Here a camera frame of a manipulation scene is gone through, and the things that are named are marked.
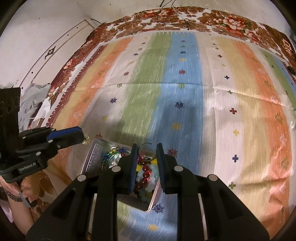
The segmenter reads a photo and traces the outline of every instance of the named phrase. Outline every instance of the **light blue bead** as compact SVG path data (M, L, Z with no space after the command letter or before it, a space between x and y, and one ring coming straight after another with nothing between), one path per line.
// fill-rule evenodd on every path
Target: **light blue bead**
M158 169L155 170L155 172L153 172L153 174L154 174L154 177L155 177L155 176L159 177L159 171L158 171Z
M139 195L140 195L141 197L145 197L146 192L145 192L144 190L139 190Z
M144 173L144 171L141 169L141 171L138 172L137 176L143 178L143 173Z
M145 188L145 191L146 191L146 192L152 192L153 189L155 189L155 184L154 184L154 182L153 182L153 183L150 182L150 183L148 184L148 186Z
M151 165L150 165L150 169L151 169L151 171L153 171L153 173L154 173L154 171L158 169L157 164L151 164Z
M149 200L147 197L145 197L145 196L144 196L144 197L141 197L141 199L142 199L143 202L149 202L149 201L150 201L150 200Z

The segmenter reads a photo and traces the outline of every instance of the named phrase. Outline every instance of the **metal key ring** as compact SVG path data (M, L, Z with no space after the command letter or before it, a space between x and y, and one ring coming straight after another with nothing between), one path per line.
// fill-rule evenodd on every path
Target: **metal key ring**
M141 157L141 155L140 155L140 148L141 148L143 145L145 145L145 144L150 144L150 145L152 145L152 143L150 143L150 142L144 142L143 144L141 144L141 145L138 147L138 157L139 157L141 160L145 161L145 162L151 162L152 160L154 160L154 159L156 158L156 156L157 156L157 150L155 150L155 156L154 156L153 158L150 158L150 159L143 159L143 158Z

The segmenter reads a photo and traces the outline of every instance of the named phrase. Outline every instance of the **gray fabric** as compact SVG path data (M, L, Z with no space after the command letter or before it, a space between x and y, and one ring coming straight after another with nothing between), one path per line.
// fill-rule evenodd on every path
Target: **gray fabric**
M20 112L18 116L20 132L28 129L30 118L35 113L38 105L46 99L50 87L50 84L41 86L31 83L25 90L20 100Z

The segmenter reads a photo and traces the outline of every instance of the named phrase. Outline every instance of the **cable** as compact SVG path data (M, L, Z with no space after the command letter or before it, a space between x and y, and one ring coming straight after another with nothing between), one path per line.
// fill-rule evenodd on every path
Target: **cable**
M165 1L165 0L163 0L163 1L161 2L161 4L159 5L159 7L161 7L161 5L163 4L164 1Z
M157 14L156 21L159 22L159 23L164 23L164 22L161 22L161 21L158 20L158 16L159 16L159 14L161 13L161 10L164 8L165 5L162 6L162 8L159 10L159 12L158 12L158 14ZM179 25L178 23L164 23L164 24Z
M95 20L95 19L93 19L93 18L91 18L90 20L93 20L93 21L96 21L96 22L102 24L101 22L99 22L98 20Z
M195 22L189 21L189 18L183 18L182 16L180 16L180 17L185 21L185 23L195 23Z

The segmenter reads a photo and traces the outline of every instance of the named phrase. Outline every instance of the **white wall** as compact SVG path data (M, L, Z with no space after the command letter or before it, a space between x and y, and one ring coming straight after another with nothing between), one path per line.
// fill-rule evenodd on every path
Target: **white wall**
M44 51L83 19L72 0L28 0L23 4L0 37L0 86L11 87L24 79Z
M28 0L0 37L0 86L21 82L44 51L83 19L110 22L157 8L160 3L161 0ZM180 5L235 13L289 34L287 22L270 0L176 0L174 6Z

